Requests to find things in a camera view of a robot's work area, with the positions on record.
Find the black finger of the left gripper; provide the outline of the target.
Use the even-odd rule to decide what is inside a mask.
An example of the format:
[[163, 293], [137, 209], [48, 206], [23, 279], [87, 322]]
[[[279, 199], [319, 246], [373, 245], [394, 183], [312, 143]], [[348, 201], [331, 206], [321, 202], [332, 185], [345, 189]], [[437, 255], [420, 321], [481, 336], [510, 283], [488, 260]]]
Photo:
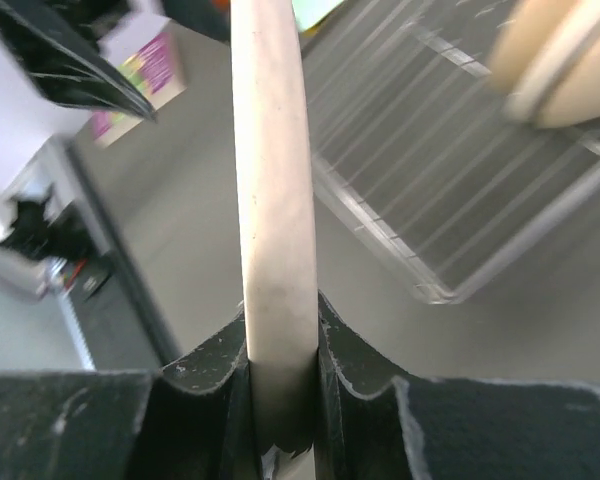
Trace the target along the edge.
[[155, 108], [99, 46], [130, 11], [127, 1], [0, 1], [0, 41], [48, 101], [153, 120]]

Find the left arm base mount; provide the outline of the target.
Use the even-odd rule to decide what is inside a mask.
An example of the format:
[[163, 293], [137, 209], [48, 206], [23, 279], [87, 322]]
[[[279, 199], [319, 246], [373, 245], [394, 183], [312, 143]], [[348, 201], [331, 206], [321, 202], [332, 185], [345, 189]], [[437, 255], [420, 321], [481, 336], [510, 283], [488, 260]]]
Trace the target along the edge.
[[49, 219], [50, 202], [51, 194], [40, 199], [9, 198], [8, 204], [15, 207], [15, 218], [10, 221], [11, 232], [0, 242], [0, 248], [16, 252], [29, 261], [65, 260], [74, 266], [67, 286], [72, 286], [80, 274], [90, 273], [83, 284], [85, 298], [90, 299], [111, 278], [111, 262], [99, 253], [74, 203]]

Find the green cream floral plate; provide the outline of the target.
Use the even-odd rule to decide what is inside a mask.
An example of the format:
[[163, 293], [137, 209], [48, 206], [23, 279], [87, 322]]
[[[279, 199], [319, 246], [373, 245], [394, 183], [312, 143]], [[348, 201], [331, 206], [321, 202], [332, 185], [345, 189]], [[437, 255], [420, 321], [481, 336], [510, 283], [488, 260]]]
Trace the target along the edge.
[[538, 126], [536, 117], [541, 107], [580, 56], [599, 38], [600, 1], [577, 1], [541, 47], [513, 91], [505, 94], [506, 116], [519, 123]]

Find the beige branch plate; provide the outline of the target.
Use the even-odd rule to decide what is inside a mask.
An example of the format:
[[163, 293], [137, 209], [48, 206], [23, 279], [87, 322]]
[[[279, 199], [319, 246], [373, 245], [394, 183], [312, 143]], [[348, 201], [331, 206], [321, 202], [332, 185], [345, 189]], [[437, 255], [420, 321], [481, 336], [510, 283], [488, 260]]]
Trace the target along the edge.
[[499, 29], [488, 59], [490, 83], [496, 91], [513, 91], [541, 47], [576, 4], [576, 0], [516, 2]]

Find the blue cream plate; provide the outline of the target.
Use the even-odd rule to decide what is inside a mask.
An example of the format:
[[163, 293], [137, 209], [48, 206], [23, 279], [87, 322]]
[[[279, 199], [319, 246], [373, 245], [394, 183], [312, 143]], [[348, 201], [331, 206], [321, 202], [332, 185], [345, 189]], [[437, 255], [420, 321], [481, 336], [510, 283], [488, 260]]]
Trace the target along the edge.
[[241, 270], [258, 447], [313, 437], [318, 349], [314, 197], [304, 75], [288, 1], [231, 5]]

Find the beige bird plate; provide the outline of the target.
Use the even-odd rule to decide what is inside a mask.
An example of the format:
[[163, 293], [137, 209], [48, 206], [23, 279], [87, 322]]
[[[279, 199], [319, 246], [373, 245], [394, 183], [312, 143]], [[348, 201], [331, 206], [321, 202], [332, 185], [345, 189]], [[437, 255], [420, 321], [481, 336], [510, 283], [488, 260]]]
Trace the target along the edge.
[[536, 124], [566, 127], [600, 117], [600, 38], [586, 50], [541, 107]]

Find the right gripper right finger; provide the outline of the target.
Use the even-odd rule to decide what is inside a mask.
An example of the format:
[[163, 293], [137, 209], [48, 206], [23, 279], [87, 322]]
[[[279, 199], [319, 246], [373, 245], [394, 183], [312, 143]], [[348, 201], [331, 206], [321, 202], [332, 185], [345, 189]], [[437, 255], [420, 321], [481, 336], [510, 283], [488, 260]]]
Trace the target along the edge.
[[413, 375], [319, 302], [320, 479], [600, 479], [600, 386]]

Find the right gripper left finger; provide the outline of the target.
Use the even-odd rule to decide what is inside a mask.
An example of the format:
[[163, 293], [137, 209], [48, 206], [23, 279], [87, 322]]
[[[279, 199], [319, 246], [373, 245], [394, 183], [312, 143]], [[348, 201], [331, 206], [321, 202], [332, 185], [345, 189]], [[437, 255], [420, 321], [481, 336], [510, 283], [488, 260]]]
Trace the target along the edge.
[[161, 370], [0, 373], [0, 479], [251, 479], [242, 317]]

